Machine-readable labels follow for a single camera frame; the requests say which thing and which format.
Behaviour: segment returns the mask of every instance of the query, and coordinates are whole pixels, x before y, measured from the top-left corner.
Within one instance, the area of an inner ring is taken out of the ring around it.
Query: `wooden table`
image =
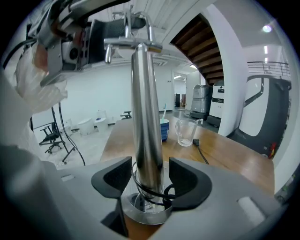
[[[170,121],[169,135],[163,142],[163,159],[178,157],[205,163],[198,149],[191,145],[182,147],[177,143],[175,124],[178,118],[166,117]],[[257,152],[217,133],[197,127],[194,138],[200,139],[200,148],[210,165],[235,171],[270,195],[274,194],[273,162]],[[132,119],[117,121],[104,148],[100,161],[132,156],[135,161]],[[131,239],[146,239],[158,226],[142,225],[125,218]]]

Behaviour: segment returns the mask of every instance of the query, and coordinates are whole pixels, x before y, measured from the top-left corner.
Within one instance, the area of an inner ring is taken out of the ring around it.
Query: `glass cup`
[[[175,125],[177,142],[183,147],[192,145],[198,123],[191,119],[180,119]]]

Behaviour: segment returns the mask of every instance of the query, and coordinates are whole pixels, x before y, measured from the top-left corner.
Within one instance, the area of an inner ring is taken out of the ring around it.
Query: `light fixture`
[[[272,28],[271,28],[269,25],[264,25],[264,26],[262,27],[262,30],[263,30],[264,32],[271,32],[271,31],[272,31]]]

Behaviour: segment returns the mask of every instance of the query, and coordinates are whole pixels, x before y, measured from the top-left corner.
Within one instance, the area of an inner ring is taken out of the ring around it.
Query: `wooden staircase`
[[[224,79],[218,43],[203,16],[191,20],[171,43],[197,67],[209,85]]]

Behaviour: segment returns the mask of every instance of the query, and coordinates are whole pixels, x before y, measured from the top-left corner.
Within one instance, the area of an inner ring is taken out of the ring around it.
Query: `metal railing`
[[[248,69],[249,73],[291,77],[289,65],[284,62],[248,62]]]

